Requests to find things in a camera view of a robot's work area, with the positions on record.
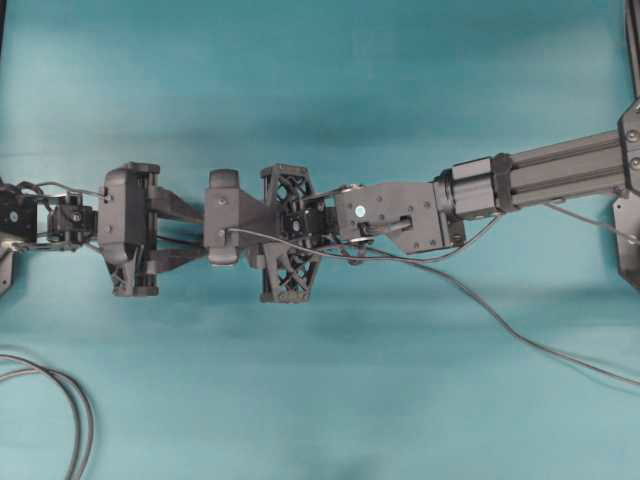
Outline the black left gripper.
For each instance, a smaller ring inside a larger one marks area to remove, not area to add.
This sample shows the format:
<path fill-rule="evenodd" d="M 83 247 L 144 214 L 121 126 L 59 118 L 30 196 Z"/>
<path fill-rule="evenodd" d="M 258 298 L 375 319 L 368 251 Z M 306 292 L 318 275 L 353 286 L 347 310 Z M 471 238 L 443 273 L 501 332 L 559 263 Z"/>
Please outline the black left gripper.
<path fill-rule="evenodd" d="M 97 241 L 116 296 L 156 296 L 155 275 L 205 255 L 203 247 L 156 249 L 157 215 L 192 224 L 204 221 L 202 212 L 174 192 L 154 186 L 159 173 L 156 164 L 129 162 L 105 176 Z"/>

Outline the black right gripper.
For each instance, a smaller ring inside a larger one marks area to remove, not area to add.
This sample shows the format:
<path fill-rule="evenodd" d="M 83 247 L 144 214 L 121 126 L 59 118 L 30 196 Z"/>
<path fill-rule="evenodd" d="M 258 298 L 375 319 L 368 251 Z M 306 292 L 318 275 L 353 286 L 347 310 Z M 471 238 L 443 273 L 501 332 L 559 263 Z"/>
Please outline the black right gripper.
<path fill-rule="evenodd" d="M 268 237 L 260 237 L 254 249 L 262 270 L 260 300 L 306 303 L 320 266 L 317 251 L 330 243 L 330 208 L 304 167 L 276 164 L 263 169 L 261 178 L 274 218 L 267 222 Z"/>

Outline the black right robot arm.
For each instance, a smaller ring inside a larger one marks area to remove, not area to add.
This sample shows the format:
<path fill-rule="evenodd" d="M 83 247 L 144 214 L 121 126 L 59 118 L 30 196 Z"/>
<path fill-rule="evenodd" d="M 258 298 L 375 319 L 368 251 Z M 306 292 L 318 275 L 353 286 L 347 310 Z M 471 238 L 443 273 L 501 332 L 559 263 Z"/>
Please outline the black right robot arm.
<path fill-rule="evenodd" d="M 615 131 L 461 163 L 431 182 L 350 185 L 313 193 L 303 174 L 265 178 L 255 221 L 235 230 L 262 256 L 265 302 L 308 299 L 316 265 L 329 248 L 365 249 L 386 236 L 403 260 L 422 266 L 427 252 L 453 256 L 470 245 L 464 224 L 525 207 L 601 193 L 639 193 L 639 106 Z"/>

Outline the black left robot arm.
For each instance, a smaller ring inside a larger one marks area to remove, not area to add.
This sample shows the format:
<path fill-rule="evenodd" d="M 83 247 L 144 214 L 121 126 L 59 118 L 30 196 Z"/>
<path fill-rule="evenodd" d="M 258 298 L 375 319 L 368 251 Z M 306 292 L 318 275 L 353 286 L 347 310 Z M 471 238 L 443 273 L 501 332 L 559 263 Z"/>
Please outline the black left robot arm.
<path fill-rule="evenodd" d="M 159 274 L 201 258 L 194 242 L 174 240 L 158 246 L 162 219 L 200 224 L 204 216 L 174 192 L 159 186 L 156 164 L 128 163 L 108 172 L 92 193 L 64 186 L 48 195 L 43 184 L 1 185 L 1 290 L 8 291 L 18 254 L 75 252 L 91 248 L 101 255 L 113 293 L 120 297 L 155 296 Z M 91 207 L 85 197 L 98 204 Z"/>

